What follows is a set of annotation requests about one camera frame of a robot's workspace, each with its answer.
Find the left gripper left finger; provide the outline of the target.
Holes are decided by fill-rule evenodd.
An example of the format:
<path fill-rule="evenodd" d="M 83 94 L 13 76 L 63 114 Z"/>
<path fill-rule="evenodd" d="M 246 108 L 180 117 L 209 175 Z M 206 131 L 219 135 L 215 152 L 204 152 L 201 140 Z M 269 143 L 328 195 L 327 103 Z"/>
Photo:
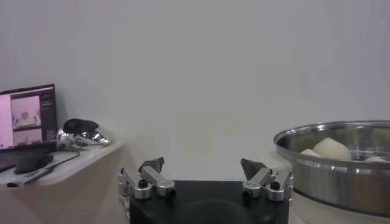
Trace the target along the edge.
<path fill-rule="evenodd" d="M 155 188 L 159 196 L 167 199 L 175 197 L 175 182 L 161 174 L 164 163 L 164 158 L 159 157 L 144 161 L 137 171 L 121 168 L 118 174 L 120 196 L 147 200 L 151 198 L 152 190 Z"/>

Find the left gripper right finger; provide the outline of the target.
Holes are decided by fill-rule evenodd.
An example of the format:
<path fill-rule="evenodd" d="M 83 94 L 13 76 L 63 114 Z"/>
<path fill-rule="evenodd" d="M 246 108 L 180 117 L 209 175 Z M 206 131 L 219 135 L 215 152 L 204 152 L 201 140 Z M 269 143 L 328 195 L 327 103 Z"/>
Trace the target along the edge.
<path fill-rule="evenodd" d="M 241 167 L 246 176 L 242 183 L 242 196 L 245 203 L 266 195 L 269 201 L 282 202 L 292 200 L 294 177 L 289 168 L 270 168 L 265 164 L 242 158 Z"/>

